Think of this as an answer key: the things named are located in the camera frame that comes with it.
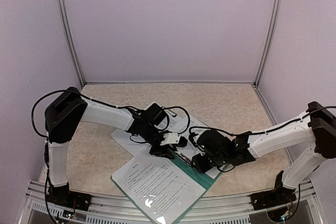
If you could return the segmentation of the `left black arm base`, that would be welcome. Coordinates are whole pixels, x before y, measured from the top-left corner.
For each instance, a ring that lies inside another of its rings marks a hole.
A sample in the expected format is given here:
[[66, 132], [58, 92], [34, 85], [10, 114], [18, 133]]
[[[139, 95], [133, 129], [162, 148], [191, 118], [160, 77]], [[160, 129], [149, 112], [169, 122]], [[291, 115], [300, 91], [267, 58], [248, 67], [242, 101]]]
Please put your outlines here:
[[47, 191], [48, 202], [74, 210], [88, 211], [91, 199], [90, 194], [70, 190], [69, 183], [59, 187], [51, 185]]

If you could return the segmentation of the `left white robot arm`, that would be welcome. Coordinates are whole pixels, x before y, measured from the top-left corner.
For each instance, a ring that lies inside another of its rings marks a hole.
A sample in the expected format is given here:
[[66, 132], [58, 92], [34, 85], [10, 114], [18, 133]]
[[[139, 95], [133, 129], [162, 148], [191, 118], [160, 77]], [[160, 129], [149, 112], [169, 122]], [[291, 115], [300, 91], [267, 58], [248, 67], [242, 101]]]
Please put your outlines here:
[[91, 99], [75, 87], [57, 90], [59, 95], [45, 110], [48, 141], [49, 180], [55, 188], [53, 197], [66, 206], [73, 201], [73, 193], [65, 186], [68, 179], [69, 144], [84, 124], [113, 127], [132, 136], [139, 136], [150, 145], [156, 156], [172, 158], [170, 147], [179, 142], [179, 134], [159, 130], [167, 117], [164, 109], [153, 103], [145, 109], [118, 106]]

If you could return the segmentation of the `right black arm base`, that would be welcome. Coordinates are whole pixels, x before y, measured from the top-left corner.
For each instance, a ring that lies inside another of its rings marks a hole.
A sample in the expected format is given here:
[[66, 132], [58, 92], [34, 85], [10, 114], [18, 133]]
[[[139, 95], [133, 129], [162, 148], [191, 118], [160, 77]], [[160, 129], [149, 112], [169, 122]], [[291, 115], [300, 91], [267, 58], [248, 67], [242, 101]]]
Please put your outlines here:
[[276, 176], [272, 190], [253, 193], [250, 196], [254, 210], [280, 206], [297, 200], [295, 189], [285, 188], [282, 183], [283, 170]]

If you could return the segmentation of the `white printed top sheet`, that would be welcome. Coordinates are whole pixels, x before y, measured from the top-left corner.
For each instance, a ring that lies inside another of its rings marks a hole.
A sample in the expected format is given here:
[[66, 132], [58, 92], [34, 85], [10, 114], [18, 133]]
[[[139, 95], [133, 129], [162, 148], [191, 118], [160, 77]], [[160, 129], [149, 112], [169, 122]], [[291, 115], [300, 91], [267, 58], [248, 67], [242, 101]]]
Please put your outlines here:
[[[163, 138], [168, 139], [163, 141], [164, 146], [173, 147], [176, 158], [191, 165], [192, 157], [200, 154], [201, 151], [188, 140], [188, 118], [186, 116], [182, 118], [173, 112], [168, 112], [167, 114], [169, 115], [169, 119], [164, 119], [159, 124], [159, 127], [167, 127], [163, 131]], [[142, 137], [131, 136], [130, 133], [122, 130], [115, 130], [110, 136], [132, 156], [135, 156], [144, 149], [149, 150], [151, 147]]]

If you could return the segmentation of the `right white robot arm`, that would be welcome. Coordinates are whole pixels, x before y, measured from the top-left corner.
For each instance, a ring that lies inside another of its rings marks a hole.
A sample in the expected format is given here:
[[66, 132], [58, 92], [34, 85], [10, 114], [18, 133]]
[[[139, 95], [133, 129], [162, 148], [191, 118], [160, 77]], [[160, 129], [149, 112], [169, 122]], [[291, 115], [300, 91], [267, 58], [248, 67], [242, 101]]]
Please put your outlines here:
[[291, 165], [279, 173], [276, 188], [269, 192], [273, 205], [281, 204], [302, 180], [323, 162], [335, 158], [334, 105], [322, 106], [313, 101], [308, 108], [283, 123], [264, 130], [233, 134], [222, 129], [198, 126], [189, 129], [189, 140], [200, 149], [193, 159], [194, 167], [205, 173], [212, 167], [224, 164], [240, 166], [254, 162], [269, 153], [302, 145], [304, 148]]

